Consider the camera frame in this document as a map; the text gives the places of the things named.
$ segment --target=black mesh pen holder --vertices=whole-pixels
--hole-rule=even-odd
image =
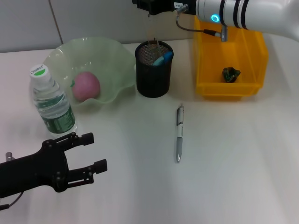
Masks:
[[[154,62],[171,51],[172,57],[161,65],[154,66]],[[136,83],[137,90],[145,97],[157,98],[169,90],[172,48],[162,41],[146,41],[140,44],[136,51]]]

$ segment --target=bottle cap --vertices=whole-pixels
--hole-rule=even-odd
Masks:
[[[51,74],[46,65],[38,64],[30,69],[30,77],[38,82],[48,82],[51,79]]]

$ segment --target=wavy bowl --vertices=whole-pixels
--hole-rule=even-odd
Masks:
[[[66,92],[72,107],[112,102],[120,91],[135,84],[135,57],[123,45],[104,37],[74,39],[53,50],[43,62]],[[92,72],[100,82],[100,95],[84,102],[71,91],[75,76]]]

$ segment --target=yellow storage box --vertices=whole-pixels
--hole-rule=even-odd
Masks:
[[[221,31],[221,25],[200,22],[196,29]],[[262,88],[269,53],[260,32],[228,28],[228,42],[219,37],[195,33],[196,93],[207,99],[240,99],[257,94]],[[234,67],[241,71],[234,83],[226,83],[222,71]]]

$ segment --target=blue indicator light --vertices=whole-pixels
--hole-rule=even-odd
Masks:
[[[217,15],[217,14],[212,15],[212,16],[211,16],[211,20],[212,20],[213,22],[219,22],[219,21],[220,21],[220,19],[219,19],[219,15]]]

